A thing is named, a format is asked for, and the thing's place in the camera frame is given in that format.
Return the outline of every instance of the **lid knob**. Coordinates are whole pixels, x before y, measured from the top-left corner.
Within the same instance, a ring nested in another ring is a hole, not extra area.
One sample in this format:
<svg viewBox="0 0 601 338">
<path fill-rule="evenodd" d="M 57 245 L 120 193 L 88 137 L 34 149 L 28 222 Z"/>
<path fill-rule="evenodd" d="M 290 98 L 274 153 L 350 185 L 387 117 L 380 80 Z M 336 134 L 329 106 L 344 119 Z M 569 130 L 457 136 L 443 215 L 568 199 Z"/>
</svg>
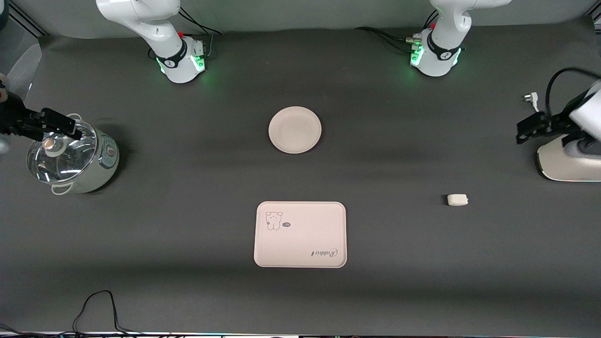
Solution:
<svg viewBox="0 0 601 338">
<path fill-rule="evenodd" d="M 42 143 L 42 148 L 50 150 L 54 148 L 54 145 L 56 145 L 56 141 L 53 138 L 47 138 L 44 140 L 44 143 Z"/>
</svg>

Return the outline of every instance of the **white plate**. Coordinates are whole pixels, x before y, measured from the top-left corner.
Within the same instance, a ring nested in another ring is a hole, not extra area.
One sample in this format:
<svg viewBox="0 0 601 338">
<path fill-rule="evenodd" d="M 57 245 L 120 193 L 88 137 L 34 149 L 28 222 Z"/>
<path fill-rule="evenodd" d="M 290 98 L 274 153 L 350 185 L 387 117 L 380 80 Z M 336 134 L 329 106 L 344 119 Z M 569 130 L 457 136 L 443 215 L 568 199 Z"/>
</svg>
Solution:
<svg viewBox="0 0 601 338">
<path fill-rule="evenodd" d="M 264 268 L 341 268 L 346 263 L 344 206 L 339 202 L 261 203 L 254 257 Z"/>
<path fill-rule="evenodd" d="M 322 135 L 322 124 L 314 112 L 304 107 L 280 110 L 269 123 L 269 139 L 289 154 L 300 154 L 313 148 Z"/>
</svg>

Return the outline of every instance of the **white tray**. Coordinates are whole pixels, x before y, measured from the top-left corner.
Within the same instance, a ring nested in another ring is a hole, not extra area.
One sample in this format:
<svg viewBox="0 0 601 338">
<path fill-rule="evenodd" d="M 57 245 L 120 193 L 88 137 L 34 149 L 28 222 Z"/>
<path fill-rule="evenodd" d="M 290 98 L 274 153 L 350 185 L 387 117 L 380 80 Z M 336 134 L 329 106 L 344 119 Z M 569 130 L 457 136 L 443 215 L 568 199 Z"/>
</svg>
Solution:
<svg viewBox="0 0 601 338">
<path fill-rule="evenodd" d="M 339 202 L 261 203 L 255 263 L 264 268 L 341 268 L 346 263 L 344 206 Z"/>
</svg>

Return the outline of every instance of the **round plate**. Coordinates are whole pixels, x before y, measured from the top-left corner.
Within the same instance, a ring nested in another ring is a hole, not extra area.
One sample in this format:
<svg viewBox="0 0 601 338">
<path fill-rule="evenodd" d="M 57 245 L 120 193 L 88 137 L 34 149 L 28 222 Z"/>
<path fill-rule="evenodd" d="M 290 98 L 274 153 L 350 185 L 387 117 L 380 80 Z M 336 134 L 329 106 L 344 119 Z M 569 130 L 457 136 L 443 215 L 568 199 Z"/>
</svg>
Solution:
<svg viewBox="0 0 601 338">
<path fill-rule="evenodd" d="M 269 123 L 269 139 L 289 154 L 300 154 L 313 148 L 322 135 L 322 124 L 314 112 L 303 107 L 280 110 Z"/>
</svg>

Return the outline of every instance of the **metal frame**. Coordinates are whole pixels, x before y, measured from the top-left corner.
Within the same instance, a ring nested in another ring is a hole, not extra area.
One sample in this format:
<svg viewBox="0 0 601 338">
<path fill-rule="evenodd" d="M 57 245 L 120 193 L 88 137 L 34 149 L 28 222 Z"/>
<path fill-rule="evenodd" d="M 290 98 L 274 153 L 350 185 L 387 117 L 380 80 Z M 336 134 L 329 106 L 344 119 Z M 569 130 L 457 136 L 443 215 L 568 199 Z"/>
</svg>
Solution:
<svg viewBox="0 0 601 338">
<path fill-rule="evenodd" d="M 36 38 L 49 35 L 31 16 L 27 15 L 12 0 L 8 0 L 8 15 L 26 31 Z"/>
<path fill-rule="evenodd" d="M 593 6 L 587 11 L 586 15 L 593 18 L 595 24 L 595 34 L 601 34 L 601 0 L 597 0 Z"/>
</svg>

